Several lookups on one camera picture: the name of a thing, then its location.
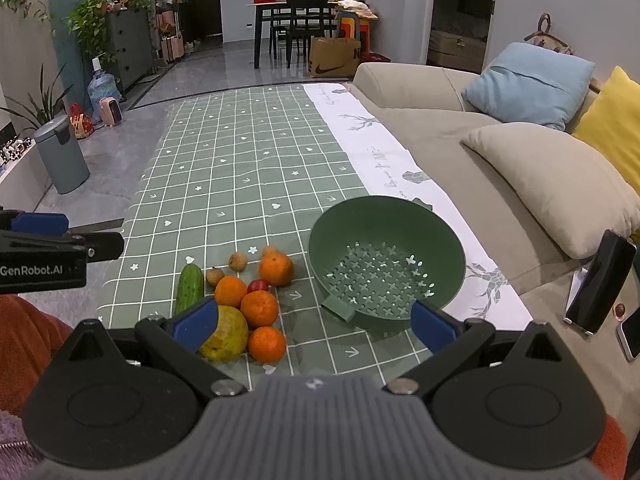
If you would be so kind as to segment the yellow-green round fruit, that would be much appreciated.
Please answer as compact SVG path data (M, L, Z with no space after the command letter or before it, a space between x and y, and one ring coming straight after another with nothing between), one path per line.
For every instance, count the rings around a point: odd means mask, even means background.
M236 360L244 351L248 341L248 324L243 313L235 307L218 307L216 330L201 345L200 353L214 362Z

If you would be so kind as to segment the green cucumber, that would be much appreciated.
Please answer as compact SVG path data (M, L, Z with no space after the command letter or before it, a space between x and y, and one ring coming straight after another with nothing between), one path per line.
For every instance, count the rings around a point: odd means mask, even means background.
M195 263L187 263L179 276L173 315L188 310L204 297L204 275Z

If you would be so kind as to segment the orange mandarin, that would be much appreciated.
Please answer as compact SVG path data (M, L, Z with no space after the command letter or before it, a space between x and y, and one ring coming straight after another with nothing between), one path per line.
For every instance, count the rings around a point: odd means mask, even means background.
M286 339L280 330L272 326L260 326L247 341L250 356L262 364L280 361L286 353Z
M217 283L214 298L218 306L238 308L246 294L246 284L240 278L228 275Z
M245 295L240 310L251 328L271 326L279 316L277 298L265 290L254 290Z
M285 286L292 282L295 269L293 260L282 252L270 252L262 257L258 268L259 277L272 286Z

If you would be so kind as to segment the grey trash bin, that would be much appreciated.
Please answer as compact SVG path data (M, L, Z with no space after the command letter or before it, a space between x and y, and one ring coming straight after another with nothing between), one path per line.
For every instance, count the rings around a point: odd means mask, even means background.
M89 179L90 170L67 115L59 114L42 125L34 140L58 194L73 192Z

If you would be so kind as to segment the brown longan left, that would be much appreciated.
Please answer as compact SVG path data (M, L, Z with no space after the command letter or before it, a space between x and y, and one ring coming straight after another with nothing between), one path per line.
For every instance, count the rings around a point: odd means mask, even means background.
M206 283L212 289L215 289L217 284L226 276L223 270L218 268L210 268L205 272Z

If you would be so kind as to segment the brown longan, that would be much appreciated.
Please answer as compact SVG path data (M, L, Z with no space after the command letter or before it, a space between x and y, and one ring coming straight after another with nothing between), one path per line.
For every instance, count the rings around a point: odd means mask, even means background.
M229 268L236 273L243 272L248 265L248 258L244 252L234 252L228 260Z
M217 284L226 276L223 270L218 268L210 268L205 272L206 283L212 289L215 289Z

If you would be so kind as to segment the small red tomato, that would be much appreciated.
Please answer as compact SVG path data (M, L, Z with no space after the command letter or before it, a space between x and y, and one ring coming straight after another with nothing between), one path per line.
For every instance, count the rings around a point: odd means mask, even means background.
M247 285L247 292L249 294L251 292L257 292L258 290L262 290L263 292L268 292L269 289L270 289L270 285L268 284L267 281L264 281L264 280L254 280Z

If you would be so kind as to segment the brown longan middle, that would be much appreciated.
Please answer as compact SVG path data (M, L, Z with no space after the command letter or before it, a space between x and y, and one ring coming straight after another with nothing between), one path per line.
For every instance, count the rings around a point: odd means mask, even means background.
M248 258L244 252L234 252L228 260L229 268L236 273L243 272L248 265Z

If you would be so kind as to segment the red toy figure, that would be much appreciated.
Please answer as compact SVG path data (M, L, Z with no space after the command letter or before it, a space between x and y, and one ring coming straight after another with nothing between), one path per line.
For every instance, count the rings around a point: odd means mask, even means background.
M94 125L90 116L86 115L78 103L70 106L70 126L77 140L87 139L94 133Z

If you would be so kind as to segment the green colander bowl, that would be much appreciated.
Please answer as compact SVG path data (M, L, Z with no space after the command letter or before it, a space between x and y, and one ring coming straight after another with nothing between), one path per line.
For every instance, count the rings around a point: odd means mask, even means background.
M417 301L448 306L466 271L457 234L417 198L370 195L331 207L310 231L308 259L322 307L380 333L408 328Z

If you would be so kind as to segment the long leaf potted plant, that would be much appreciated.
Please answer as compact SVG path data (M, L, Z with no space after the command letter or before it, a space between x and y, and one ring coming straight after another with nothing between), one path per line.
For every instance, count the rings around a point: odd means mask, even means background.
M23 126L23 132L35 132L47 122L65 113L65 98L70 93L70 90L73 89L73 86L70 84L61 92L55 90L65 67L66 65L63 65L58 70L50 84L44 84L44 66L41 65L38 86L39 96L33 96L28 92L26 102L6 96L6 105L1 107L2 112L5 112L11 118L19 119Z

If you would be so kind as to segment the pink small heater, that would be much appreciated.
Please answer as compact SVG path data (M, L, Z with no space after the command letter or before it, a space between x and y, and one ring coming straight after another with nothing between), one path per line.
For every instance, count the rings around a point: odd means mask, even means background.
M122 111L119 102L108 96L100 99L100 116L107 127L115 127L122 122Z

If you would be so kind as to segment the water bottle jug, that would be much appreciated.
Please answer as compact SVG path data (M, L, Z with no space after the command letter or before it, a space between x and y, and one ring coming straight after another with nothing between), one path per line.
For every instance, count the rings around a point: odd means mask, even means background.
M87 92L92 107L92 120L102 122L100 115L100 101L106 98L113 98L120 102L120 94L115 77L107 73L101 66L99 58L92 59L93 75L88 83Z

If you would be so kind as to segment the green checkered tablecloth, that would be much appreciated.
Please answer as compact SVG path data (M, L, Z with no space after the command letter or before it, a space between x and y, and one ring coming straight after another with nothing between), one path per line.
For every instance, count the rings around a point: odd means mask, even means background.
M226 373L252 386L271 374L363 372L387 382L428 357L413 333L371 334L322 306L308 238L329 206L366 188L299 84L211 94L178 105L126 214L124 254L107 270L96 316L108 328L171 316L185 266L225 269L247 258L257 278L266 247L285 252L294 278L274 293L285 357L240 356Z

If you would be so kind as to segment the black smartphone on stand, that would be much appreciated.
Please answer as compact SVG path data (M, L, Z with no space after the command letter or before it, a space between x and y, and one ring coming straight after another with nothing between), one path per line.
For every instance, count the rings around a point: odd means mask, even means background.
M596 334L614 307L636 255L637 247L627 237L606 230L589 268L577 274L563 321L587 336Z

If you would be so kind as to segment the white printed table runner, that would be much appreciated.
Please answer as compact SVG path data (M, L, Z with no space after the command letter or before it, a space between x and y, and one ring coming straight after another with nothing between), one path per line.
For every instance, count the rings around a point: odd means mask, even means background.
M316 143L300 150L337 158L326 180L340 189L317 194L323 212L344 200L370 195L417 198L431 205L457 234L466 257L460 292L440 310L459 321L481 318L498 330L524 330L532 316L520 297L449 196L418 167L410 152L340 84L308 84L305 92L321 122L311 129Z

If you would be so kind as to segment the beige cushion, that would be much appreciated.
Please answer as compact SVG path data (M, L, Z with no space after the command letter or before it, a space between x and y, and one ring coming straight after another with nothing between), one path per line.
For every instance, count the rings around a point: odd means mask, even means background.
M593 256L603 233L639 229L639 195L585 142L528 122L480 127L462 143L482 156L573 259Z

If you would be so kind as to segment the grey drawer cabinet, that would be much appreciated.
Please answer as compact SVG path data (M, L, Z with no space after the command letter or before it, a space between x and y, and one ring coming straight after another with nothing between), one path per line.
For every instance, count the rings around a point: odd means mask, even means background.
M110 71L119 80L119 89L127 91L154 64L148 14L126 10L107 16L115 59Z

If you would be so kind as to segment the green potted vine plant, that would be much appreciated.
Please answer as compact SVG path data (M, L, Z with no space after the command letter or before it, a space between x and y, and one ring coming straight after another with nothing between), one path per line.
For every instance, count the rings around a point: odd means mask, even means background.
M120 11L150 10L149 0L78 0L66 23L76 38L80 53L89 60L98 58L103 67L115 62L108 18Z

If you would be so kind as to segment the beige sofa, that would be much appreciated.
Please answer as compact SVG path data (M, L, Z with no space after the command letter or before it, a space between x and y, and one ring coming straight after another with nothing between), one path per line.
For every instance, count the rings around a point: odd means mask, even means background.
M462 98L470 73L434 66L364 63L350 92L413 156L460 211L532 320L550 323L628 437L639 431L639 365L626 360L608 315L582 336L563 321L570 284L588 259L562 252L489 162L463 137L502 124Z

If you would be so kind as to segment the yellow cushion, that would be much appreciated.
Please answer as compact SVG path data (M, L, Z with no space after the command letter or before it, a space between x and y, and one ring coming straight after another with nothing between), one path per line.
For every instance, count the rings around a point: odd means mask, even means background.
M603 155L640 192L640 86L615 66L582 115L574 138Z

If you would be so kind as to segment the light blue cushion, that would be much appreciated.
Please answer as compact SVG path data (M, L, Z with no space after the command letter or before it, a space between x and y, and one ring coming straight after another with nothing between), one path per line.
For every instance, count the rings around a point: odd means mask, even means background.
M462 91L499 122L530 122L563 131L582 107L593 62L512 42Z

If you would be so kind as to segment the brown paper shopping bag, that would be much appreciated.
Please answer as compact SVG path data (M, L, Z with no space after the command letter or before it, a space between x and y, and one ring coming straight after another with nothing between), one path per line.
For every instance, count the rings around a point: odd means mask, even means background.
M312 78L349 78L360 64L360 41L317 37L312 40L308 74Z

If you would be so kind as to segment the dark dining table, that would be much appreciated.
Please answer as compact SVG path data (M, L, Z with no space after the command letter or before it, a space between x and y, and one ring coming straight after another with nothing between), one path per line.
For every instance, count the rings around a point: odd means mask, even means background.
M296 9L288 6L285 1L250 3L248 6L254 14L253 64L255 70L258 70L262 60L264 26L267 26L267 32L270 32L272 23L276 23L276 27L284 30L294 27L330 34L335 30L334 21L338 11L338 4L335 1L328 1L323 6L300 6Z

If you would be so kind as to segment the black dining chair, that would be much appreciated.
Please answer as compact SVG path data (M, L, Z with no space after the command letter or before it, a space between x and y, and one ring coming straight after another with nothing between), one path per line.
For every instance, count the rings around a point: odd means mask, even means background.
M304 52L310 53L314 37L326 36L326 22L331 17L329 0L285 0L290 10L290 22L285 27L286 65L291 66L293 44L301 41Z

